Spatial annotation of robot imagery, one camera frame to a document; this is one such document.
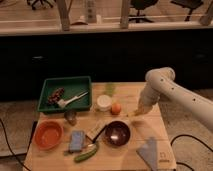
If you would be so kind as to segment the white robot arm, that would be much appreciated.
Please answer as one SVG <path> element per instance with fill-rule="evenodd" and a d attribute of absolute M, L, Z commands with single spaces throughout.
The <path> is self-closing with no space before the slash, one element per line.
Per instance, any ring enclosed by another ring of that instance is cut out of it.
<path fill-rule="evenodd" d="M 188 109 L 213 133 L 213 101 L 176 84 L 174 79 L 175 71 L 170 67 L 149 70 L 145 75 L 146 85 L 138 101 L 140 113 L 147 113 L 163 94 Z"/>

